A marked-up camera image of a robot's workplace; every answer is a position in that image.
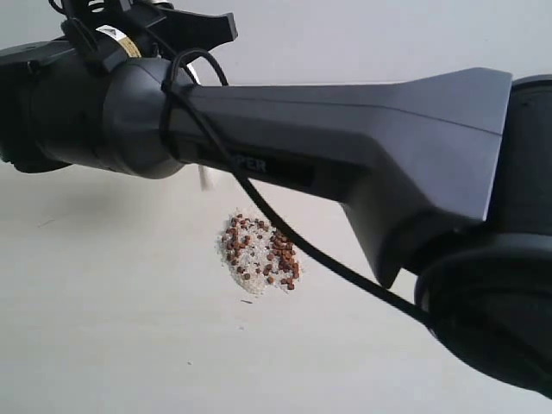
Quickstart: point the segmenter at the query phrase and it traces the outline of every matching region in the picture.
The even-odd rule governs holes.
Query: white wall
[[[240,38],[216,54],[238,84],[389,81],[467,66],[552,72],[544,0],[177,4],[235,12]],[[59,22],[46,0],[4,0],[0,47],[53,37]],[[260,188],[309,239],[369,274],[339,207]],[[464,366],[421,326],[312,260],[292,295],[240,302],[247,295],[213,250],[226,215],[250,205],[229,177],[202,193],[193,167],[149,182],[79,167],[29,177],[0,166],[0,194],[1,412],[552,406]],[[410,298],[413,284],[403,274],[395,290]]]

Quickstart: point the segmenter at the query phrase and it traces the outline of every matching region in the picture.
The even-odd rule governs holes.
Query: white granule
[[[238,218],[238,222],[245,219],[249,221],[246,224],[246,229],[242,229],[239,223],[236,226],[238,232],[237,240],[239,242],[243,241],[246,235],[250,236],[251,239],[249,244],[241,250],[239,257],[232,257],[232,259],[236,260],[236,263],[233,265],[231,263],[232,260],[228,261],[230,251],[228,251],[227,245],[231,235],[228,235],[226,230],[230,228],[232,218],[237,218],[239,214],[242,214],[242,217]],[[267,230],[259,226],[255,222],[255,219],[263,221]],[[235,214],[229,216],[228,221],[225,223],[224,231],[217,237],[217,251],[221,255],[223,264],[230,270],[232,279],[251,294],[261,295],[267,286],[271,285],[267,281],[269,276],[272,276],[274,279],[272,283],[274,287],[282,289],[284,292],[289,292],[287,284],[282,285],[281,280],[291,278],[293,272],[279,270],[278,256],[274,255],[272,260],[268,259],[268,255],[273,252],[271,237],[274,236],[275,232],[276,228],[271,226],[266,218],[237,211]],[[273,268],[268,275],[265,275],[263,272],[267,269],[267,265],[269,264],[272,265]],[[237,270],[240,267],[243,269],[242,273],[239,273]],[[249,279],[244,278],[246,274],[249,275]]]

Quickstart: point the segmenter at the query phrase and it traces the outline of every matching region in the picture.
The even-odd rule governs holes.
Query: label sticker
[[[108,35],[111,39],[118,42],[129,57],[141,58],[141,53],[140,49],[138,49],[138,46],[136,46],[136,44],[131,41],[129,37],[118,28],[104,25],[97,28],[96,31],[103,33],[104,35]]]

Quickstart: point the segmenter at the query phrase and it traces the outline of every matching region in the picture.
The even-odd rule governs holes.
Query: white surface
[[[545,1],[177,3],[236,13],[241,37],[218,55],[237,83],[552,71]],[[2,47],[58,33],[46,0],[3,7]],[[247,294],[213,248],[229,211],[249,205],[225,180],[205,193],[194,167],[149,182],[0,166],[1,412],[550,410],[465,367],[421,326],[310,260],[292,295],[242,303]],[[368,274],[337,205],[260,188],[310,240]],[[401,275],[396,290],[410,298],[413,284]]]

